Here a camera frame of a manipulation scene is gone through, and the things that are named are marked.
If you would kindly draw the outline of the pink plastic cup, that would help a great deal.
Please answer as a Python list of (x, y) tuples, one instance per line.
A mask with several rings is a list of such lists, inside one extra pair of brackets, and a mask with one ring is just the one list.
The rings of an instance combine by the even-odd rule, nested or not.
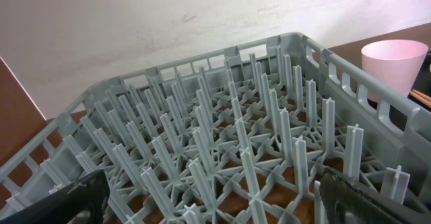
[(428, 46), (415, 40), (372, 42), (361, 49), (362, 70), (406, 98), (427, 52)]

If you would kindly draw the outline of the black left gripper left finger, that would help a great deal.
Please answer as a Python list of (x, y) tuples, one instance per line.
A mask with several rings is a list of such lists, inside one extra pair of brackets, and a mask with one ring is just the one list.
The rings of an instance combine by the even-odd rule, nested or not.
[(109, 196), (105, 172), (95, 170), (2, 219), (1, 224), (102, 223)]

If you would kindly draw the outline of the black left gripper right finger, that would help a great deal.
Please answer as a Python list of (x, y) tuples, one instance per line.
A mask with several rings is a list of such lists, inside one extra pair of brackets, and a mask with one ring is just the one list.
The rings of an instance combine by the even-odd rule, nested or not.
[(430, 215), (416, 212), (363, 183), (325, 167), (319, 187), (329, 223), (429, 223)]

